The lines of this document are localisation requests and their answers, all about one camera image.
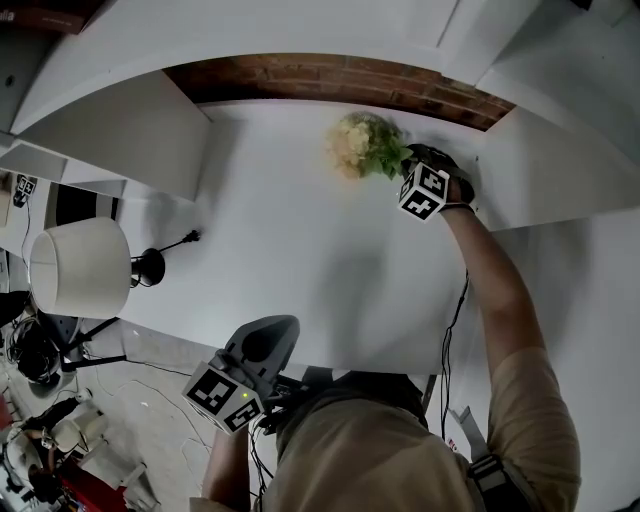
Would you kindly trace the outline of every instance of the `brick wall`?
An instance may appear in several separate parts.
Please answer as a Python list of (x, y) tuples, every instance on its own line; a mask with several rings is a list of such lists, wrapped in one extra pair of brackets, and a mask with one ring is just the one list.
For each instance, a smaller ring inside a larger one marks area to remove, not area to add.
[(487, 130), (514, 107), (435, 71), (344, 55), (241, 55), (165, 72), (195, 103), (255, 98), (342, 101), (406, 110), (479, 130)]

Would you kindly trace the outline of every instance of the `shoulder strap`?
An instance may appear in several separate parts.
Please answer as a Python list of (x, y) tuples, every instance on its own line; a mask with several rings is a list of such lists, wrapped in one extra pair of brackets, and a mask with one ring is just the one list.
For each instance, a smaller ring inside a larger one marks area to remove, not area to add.
[(472, 463), (467, 476), (475, 483), (478, 491), (471, 493), (476, 510), (506, 510), (505, 505), (509, 504), (509, 508), (513, 510), (542, 512), (533, 489), (520, 471), (489, 451), (471, 409), (466, 407), (460, 414), (452, 410), (451, 415), (462, 428), (471, 446)]

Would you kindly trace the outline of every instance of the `table lamp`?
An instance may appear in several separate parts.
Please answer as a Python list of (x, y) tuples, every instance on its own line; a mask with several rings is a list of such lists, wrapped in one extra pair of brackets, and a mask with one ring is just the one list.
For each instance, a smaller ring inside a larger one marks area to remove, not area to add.
[(124, 307), (131, 288), (162, 281), (162, 251), (199, 239), (199, 233), (192, 231), (177, 244), (147, 249), (142, 256), (131, 258), (122, 229), (108, 217), (47, 229), (31, 248), (31, 291), (45, 313), (112, 318)]

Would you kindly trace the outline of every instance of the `white lampshade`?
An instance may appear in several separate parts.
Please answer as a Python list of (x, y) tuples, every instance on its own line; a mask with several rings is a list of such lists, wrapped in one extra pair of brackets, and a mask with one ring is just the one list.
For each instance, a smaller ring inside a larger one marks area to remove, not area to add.
[(45, 313), (113, 318), (131, 286), (131, 255), (124, 233), (107, 217), (40, 233), (29, 260), (31, 291)]

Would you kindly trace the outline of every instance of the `black lamp base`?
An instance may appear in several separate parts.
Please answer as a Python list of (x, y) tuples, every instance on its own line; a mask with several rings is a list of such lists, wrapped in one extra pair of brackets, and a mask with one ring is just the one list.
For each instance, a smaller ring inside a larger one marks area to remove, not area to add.
[(142, 256), (131, 261), (131, 288), (139, 284), (142, 286), (154, 286), (162, 281), (165, 272), (165, 263), (162, 253), (158, 249), (147, 249)]

